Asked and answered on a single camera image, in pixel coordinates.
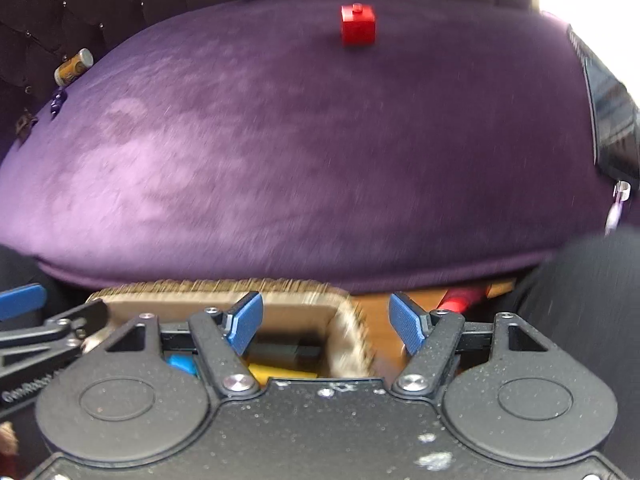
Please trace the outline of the red toy cube block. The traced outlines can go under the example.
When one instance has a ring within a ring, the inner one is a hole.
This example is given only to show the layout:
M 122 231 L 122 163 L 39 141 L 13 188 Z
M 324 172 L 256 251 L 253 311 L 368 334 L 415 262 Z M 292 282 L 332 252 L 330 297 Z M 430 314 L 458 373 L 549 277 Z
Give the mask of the red toy cube block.
M 370 46 L 376 38 L 376 16 L 372 6 L 352 3 L 341 6 L 341 37 L 347 47 Z

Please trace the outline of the blue rectangular toy brick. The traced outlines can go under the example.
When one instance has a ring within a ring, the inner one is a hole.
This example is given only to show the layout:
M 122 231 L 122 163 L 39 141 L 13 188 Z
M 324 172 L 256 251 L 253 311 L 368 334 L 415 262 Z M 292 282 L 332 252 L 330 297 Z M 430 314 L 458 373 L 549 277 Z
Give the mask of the blue rectangular toy brick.
M 196 366 L 194 356 L 192 354 L 174 353 L 165 359 L 169 366 L 182 370 L 186 374 L 198 377 L 198 367 Z

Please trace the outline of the yellow toy window frame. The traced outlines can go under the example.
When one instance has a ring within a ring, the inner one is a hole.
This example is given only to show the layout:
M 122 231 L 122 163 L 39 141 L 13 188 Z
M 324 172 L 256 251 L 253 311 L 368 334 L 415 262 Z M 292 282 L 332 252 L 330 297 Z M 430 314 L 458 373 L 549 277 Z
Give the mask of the yellow toy window frame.
M 316 379 L 318 374 L 305 372 L 304 370 L 288 370 L 287 368 L 273 367 L 252 363 L 248 370 L 258 382 L 265 385 L 269 379 Z

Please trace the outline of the black toy block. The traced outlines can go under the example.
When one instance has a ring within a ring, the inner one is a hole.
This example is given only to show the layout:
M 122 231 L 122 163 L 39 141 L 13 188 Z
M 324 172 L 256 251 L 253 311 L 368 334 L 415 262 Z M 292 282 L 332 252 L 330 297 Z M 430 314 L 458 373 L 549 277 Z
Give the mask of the black toy block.
M 306 341 L 252 342 L 245 354 L 254 360 L 318 360 L 322 357 L 320 344 Z

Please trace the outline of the red slipper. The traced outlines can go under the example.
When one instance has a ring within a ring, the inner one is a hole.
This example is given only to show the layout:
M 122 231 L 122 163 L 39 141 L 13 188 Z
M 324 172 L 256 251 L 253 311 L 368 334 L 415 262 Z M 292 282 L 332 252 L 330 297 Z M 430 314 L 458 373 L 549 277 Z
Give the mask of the red slipper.
M 439 311 L 468 314 L 488 307 L 491 300 L 501 294 L 497 286 L 465 285 L 448 289 L 436 307 Z

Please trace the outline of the fabric lined woven basket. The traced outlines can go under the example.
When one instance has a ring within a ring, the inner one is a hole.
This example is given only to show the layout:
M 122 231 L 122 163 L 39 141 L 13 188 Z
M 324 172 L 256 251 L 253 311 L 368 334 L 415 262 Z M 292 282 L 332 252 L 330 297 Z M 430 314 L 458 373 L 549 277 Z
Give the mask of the fabric lined woven basket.
M 335 378 L 373 375 L 374 354 L 360 305 L 343 289 L 301 280 L 157 281 L 104 288 L 89 299 L 108 307 L 108 328 L 141 313 L 163 322 L 181 322 L 207 307 L 229 310 L 248 292 L 264 303 L 261 335 L 315 334 L 324 342 L 322 370 Z

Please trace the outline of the brown small clip object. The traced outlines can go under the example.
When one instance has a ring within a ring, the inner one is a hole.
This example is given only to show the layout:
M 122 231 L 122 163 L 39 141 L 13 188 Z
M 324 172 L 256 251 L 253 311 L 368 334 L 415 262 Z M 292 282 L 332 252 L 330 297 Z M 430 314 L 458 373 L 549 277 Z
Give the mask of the brown small clip object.
M 15 123 L 15 136 L 20 144 L 24 144 L 32 134 L 32 128 L 38 122 L 38 117 L 30 114 L 28 110 L 21 114 Z

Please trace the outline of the dark purple small figurine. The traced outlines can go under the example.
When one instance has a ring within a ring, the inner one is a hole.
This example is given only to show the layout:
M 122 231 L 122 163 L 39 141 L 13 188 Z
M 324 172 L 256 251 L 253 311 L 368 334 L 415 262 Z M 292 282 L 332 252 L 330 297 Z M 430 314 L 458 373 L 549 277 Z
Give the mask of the dark purple small figurine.
M 55 118 L 56 116 L 58 116 L 58 114 L 60 114 L 60 111 L 62 110 L 62 107 L 66 102 L 67 98 L 68 98 L 68 94 L 64 87 L 58 87 L 55 90 L 50 102 L 51 118 Z

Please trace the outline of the purple velvet sofa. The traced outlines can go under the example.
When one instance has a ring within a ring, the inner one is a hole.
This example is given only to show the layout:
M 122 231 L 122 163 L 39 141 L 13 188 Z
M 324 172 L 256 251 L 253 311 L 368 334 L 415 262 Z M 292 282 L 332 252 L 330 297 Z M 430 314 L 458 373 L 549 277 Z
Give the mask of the purple velvet sofa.
M 342 43 L 352 3 L 370 46 Z M 618 182 L 569 27 L 535 0 L 1 0 L 2 244 L 84 287 L 534 266 Z

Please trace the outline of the yellow labelled small bottle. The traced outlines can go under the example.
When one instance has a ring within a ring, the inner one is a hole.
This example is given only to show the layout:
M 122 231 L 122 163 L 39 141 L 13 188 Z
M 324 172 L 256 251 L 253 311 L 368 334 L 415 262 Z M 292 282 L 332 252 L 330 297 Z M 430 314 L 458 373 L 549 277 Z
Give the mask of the yellow labelled small bottle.
M 93 66 L 93 55 L 87 48 L 80 49 L 54 71 L 54 81 L 59 87 L 66 87 Z

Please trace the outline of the black smartphone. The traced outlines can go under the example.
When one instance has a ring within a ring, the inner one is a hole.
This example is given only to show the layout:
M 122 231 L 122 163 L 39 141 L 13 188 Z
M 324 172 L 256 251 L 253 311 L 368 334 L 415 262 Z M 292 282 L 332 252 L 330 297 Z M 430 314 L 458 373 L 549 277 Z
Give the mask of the black smartphone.
M 573 27 L 567 29 L 587 86 L 594 164 L 615 181 L 639 187 L 639 107 L 626 86 L 604 65 Z

